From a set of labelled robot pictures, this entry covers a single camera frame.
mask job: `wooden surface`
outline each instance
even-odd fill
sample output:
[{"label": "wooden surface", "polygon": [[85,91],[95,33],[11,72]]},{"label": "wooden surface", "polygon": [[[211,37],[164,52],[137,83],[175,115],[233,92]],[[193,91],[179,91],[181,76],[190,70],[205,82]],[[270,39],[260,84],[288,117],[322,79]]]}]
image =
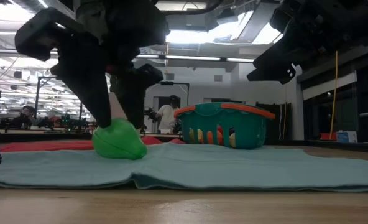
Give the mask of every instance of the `wooden surface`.
[{"label": "wooden surface", "polygon": [[[365,152],[302,148],[368,160]],[[0,189],[2,223],[368,224],[368,193]]]}]

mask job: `white shirt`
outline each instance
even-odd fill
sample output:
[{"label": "white shirt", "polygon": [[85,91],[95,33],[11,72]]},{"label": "white shirt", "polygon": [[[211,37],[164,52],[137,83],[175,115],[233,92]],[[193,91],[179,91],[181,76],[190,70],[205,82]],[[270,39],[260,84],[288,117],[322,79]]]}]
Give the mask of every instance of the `white shirt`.
[{"label": "white shirt", "polygon": [[162,116],[158,130],[173,130],[170,123],[174,122],[174,111],[178,108],[172,108],[170,105],[163,105],[159,110],[158,114]]}]

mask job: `basket handle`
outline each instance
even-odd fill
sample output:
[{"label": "basket handle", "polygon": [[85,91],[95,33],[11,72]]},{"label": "basket handle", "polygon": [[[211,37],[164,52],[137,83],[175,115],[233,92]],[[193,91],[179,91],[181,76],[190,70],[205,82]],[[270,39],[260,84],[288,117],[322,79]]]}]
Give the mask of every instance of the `basket handle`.
[{"label": "basket handle", "polygon": [[224,109],[234,109],[234,110],[241,110],[249,113],[254,113],[260,116],[263,116],[268,119],[275,119],[275,114],[270,113],[266,110],[262,110],[253,106],[247,106],[247,105],[240,105],[235,103],[222,103],[221,108]]},{"label": "basket handle", "polygon": [[184,108],[180,108],[176,111],[174,111],[174,118],[177,119],[177,116],[182,114],[182,113],[185,113],[185,112],[190,112],[190,111],[194,111],[196,109],[196,106],[195,105],[192,105],[192,106],[186,106]]}]

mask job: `red cloth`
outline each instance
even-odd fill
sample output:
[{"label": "red cloth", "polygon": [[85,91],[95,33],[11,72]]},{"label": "red cloth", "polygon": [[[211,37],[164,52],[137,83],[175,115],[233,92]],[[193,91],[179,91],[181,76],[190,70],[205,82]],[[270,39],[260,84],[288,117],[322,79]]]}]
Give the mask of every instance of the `red cloth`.
[{"label": "red cloth", "polygon": [[186,144],[185,142],[179,140],[179,139],[173,139],[170,141],[170,143],[175,143],[175,144]]},{"label": "red cloth", "polygon": [[[144,144],[150,146],[154,144],[161,144],[155,137],[145,136],[141,138]],[[176,144],[185,144],[179,139],[171,140],[170,142]],[[66,141],[66,142],[55,142],[55,141],[44,141],[44,142],[18,142],[10,143],[0,147],[1,152],[34,152],[34,151],[56,151],[56,150],[93,150],[93,143],[88,141]]]}]

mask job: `teal towel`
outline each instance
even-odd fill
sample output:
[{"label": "teal towel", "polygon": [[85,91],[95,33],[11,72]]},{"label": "teal towel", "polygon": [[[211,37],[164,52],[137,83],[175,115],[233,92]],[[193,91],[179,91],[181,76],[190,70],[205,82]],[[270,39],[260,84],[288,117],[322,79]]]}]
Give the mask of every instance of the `teal towel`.
[{"label": "teal towel", "polygon": [[137,161],[94,151],[2,156],[0,186],[10,188],[106,188],[134,181],[139,189],[368,191],[368,161],[313,157],[299,149],[161,144]]}]

